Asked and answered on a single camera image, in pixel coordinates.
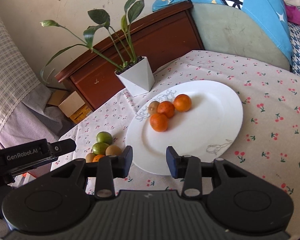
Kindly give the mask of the white decorated plate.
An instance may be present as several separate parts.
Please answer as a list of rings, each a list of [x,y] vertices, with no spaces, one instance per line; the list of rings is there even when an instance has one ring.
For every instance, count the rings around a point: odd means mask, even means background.
[[[179,155],[192,155],[210,163],[234,142],[243,122],[243,107],[237,93],[216,81],[190,81],[170,87],[152,101],[173,101],[186,94],[192,100],[189,111],[176,112],[168,129],[156,132],[149,123],[149,103],[135,114],[126,134],[126,145],[133,148],[133,163],[138,168],[161,176],[170,175],[166,148]]]

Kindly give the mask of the magenta cloth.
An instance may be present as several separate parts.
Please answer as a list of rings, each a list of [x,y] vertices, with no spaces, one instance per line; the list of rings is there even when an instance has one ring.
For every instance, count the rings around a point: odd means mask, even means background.
[[[285,5],[286,15],[288,22],[300,25],[300,10],[291,5]]]

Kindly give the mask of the open cardboard box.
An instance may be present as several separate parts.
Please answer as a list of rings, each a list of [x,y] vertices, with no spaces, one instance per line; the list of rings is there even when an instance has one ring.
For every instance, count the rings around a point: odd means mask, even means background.
[[[79,124],[93,112],[77,92],[67,90],[55,90],[47,105],[57,106],[74,124]]]

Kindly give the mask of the brown kiwi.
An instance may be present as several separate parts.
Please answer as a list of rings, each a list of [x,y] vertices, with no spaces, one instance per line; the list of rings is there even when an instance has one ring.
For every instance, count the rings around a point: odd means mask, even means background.
[[[158,106],[159,106],[159,104],[160,104],[160,102],[158,102],[158,101],[152,101],[149,104],[149,106],[147,108],[147,111],[148,111],[149,115],[153,115],[153,114],[155,114],[155,113],[158,112]]]
[[[86,162],[87,163],[92,163],[93,162],[93,159],[96,157],[96,155],[94,153],[88,153],[86,156],[85,156],[85,159],[86,159]]]
[[[122,150],[119,146],[116,146],[116,145],[110,145],[106,148],[106,151],[105,151],[105,154],[106,155],[116,155],[116,156],[119,156],[122,154]]]

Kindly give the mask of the orange mandarin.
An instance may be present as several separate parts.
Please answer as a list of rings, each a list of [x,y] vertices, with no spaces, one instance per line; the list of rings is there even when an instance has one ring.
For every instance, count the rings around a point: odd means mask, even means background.
[[[97,154],[93,158],[93,163],[99,162],[101,158],[105,157],[105,155]]]
[[[179,112],[187,112],[192,107],[192,100],[186,94],[180,94],[174,99],[174,107]]]
[[[168,117],[161,113],[152,114],[149,123],[156,132],[164,132],[168,129]]]
[[[167,118],[172,118],[175,114],[174,104],[169,101],[163,101],[159,103],[157,112],[164,114]]]

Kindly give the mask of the checked lilac bed cover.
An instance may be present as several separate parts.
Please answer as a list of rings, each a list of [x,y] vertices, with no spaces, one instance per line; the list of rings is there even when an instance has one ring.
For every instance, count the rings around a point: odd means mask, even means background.
[[[57,141],[73,124],[57,106],[11,39],[0,18],[0,148]]]

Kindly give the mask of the white geometric plant pot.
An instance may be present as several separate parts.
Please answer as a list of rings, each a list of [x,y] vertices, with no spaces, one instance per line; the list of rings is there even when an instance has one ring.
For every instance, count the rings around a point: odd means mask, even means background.
[[[155,80],[147,57],[142,57],[134,66],[123,73],[115,72],[121,83],[129,91],[131,96],[139,96],[151,91]]]

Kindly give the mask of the green plum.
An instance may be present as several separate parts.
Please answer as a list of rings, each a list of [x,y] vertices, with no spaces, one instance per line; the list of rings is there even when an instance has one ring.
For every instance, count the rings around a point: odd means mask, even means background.
[[[92,146],[91,152],[95,155],[105,155],[109,144],[105,142],[97,142]]]
[[[113,143],[113,137],[109,132],[102,131],[97,134],[96,142],[102,142],[111,145]]]

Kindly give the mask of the blue cartoon pillow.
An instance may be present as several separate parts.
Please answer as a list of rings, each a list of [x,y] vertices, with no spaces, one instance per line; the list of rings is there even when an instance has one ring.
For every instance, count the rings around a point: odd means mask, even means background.
[[[187,0],[156,0],[152,11],[158,11],[170,4]],[[246,13],[274,42],[292,63],[293,48],[290,42],[286,4],[283,0],[190,0],[194,3],[219,4]]]

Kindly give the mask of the pale green sofa cushion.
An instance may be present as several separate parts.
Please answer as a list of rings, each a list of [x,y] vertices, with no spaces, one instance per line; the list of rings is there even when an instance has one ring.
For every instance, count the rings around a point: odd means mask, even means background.
[[[252,58],[290,70],[285,55],[241,10],[220,4],[193,3],[191,14],[206,50]]]

